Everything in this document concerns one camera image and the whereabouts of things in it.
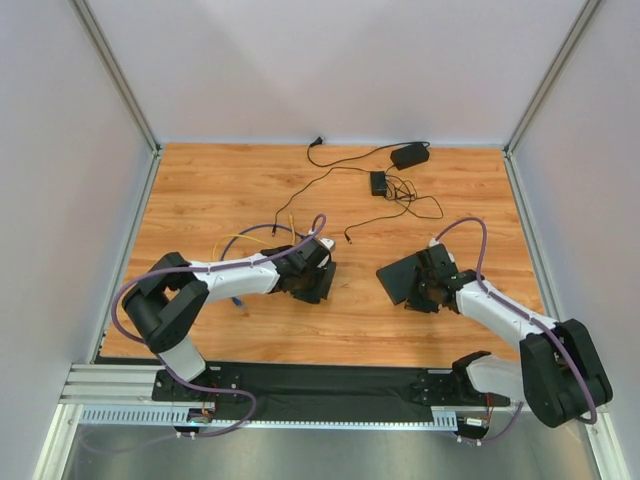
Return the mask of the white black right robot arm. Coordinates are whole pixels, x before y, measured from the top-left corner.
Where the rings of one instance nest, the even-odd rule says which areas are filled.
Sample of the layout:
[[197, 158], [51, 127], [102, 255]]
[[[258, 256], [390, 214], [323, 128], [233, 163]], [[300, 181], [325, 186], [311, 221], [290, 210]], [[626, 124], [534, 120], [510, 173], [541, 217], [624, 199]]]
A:
[[455, 374], [473, 391], [523, 402], [551, 428], [572, 420], [596, 423], [598, 407], [611, 401], [613, 390], [583, 323], [537, 315], [479, 272], [459, 270], [442, 244], [413, 257], [408, 308], [424, 313], [446, 308], [483, 325], [519, 353], [517, 361], [488, 351], [455, 361]]

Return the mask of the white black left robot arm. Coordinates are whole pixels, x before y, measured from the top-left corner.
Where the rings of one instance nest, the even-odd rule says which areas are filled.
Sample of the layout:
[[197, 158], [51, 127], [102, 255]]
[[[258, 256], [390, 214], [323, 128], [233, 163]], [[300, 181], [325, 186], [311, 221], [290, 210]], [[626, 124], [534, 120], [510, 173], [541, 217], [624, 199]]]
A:
[[307, 237], [296, 246], [231, 261], [188, 262], [171, 252], [135, 282], [121, 305], [141, 342], [180, 379], [192, 381], [206, 369], [189, 336], [204, 305], [279, 292], [318, 304], [328, 297], [335, 275], [334, 249], [329, 238]]

